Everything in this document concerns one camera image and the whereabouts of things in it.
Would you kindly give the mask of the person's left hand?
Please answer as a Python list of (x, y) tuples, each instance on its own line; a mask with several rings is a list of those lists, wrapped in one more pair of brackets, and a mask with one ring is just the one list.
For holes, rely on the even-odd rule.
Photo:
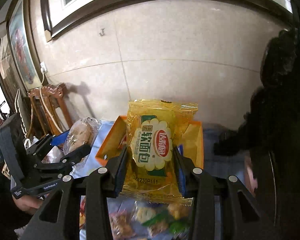
[(19, 199), (12, 197), (15, 205), (23, 212), (34, 215), (42, 206), (43, 200), (34, 196), (24, 195)]

